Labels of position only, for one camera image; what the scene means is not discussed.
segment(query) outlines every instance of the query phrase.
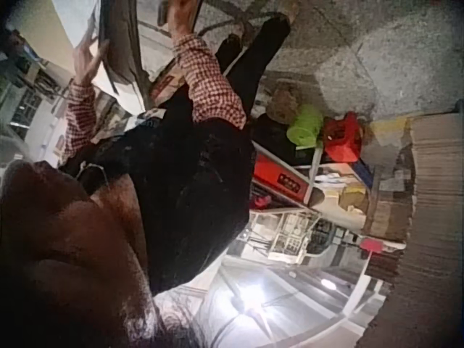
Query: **red checkered sleeve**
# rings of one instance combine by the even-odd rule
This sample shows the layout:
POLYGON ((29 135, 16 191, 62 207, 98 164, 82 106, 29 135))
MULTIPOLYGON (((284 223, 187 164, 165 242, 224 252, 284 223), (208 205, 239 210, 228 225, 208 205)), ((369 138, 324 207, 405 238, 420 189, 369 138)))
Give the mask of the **red checkered sleeve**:
POLYGON ((94 137, 96 113, 95 90, 92 85, 79 86, 73 82, 70 84, 66 120, 65 150, 61 158, 62 163, 74 156, 94 137))
POLYGON ((194 34, 184 36, 174 43, 174 54, 189 86, 194 122, 218 117, 243 129, 247 116, 241 100, 206 43, 194 34))

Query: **concrete floor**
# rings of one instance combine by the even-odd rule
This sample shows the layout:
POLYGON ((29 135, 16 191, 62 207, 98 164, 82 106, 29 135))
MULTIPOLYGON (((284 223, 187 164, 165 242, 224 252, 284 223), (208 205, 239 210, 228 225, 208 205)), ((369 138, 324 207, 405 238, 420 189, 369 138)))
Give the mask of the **concrete floor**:
MULTIPOLYGON (((213 48, 231 20, 253 36, 276 0, 204 0, 196 31, 213 48)), ((297 86, 326 116, 354 110, 377 120, 444 112, 464 95, 460 1, 302 1, 292 32, 262 80, 297 86)))

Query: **hair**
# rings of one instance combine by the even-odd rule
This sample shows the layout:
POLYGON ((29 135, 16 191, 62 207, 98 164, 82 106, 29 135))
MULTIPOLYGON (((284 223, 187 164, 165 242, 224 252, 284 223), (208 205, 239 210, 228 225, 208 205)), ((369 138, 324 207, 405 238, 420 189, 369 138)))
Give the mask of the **hair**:
MULTIPOLYGON (((39 298, 20 279, 0 266, 0 334, 10 337, 15 347, 119 347, 114 337, 105 336, 63 309, 39 298)), ((186 307, 176 305, 159 315, 155 335, 143 347, 202 348, 207 343, 201 328, 186 307)))

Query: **green object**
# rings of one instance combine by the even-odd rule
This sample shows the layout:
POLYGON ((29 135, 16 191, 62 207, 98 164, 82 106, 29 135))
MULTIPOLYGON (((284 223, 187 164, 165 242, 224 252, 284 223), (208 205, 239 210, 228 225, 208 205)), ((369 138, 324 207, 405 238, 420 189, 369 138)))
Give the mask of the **green object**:
POLYGON ((323 116, 314 106, 302 105, 293 125, 287 130, 287 138, 300 148, 315 147, 323 116))

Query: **ceiling light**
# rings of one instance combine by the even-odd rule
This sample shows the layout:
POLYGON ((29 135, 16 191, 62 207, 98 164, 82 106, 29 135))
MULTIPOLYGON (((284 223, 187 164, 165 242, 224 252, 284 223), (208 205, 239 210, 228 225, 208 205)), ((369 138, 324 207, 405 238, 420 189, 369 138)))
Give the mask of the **ceiling light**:
POLYGON ((334 282, 328 280, 328 279, 323 279, 322 281, 320 281, 322 283, 322 285, 324 285, 327 289, 329 290, 336 290, 336 285, 334 282))
POLYGON ((265 301, 264 292, 259 285, 240 289, 240 297, 245 310, 258 310, 265 301))

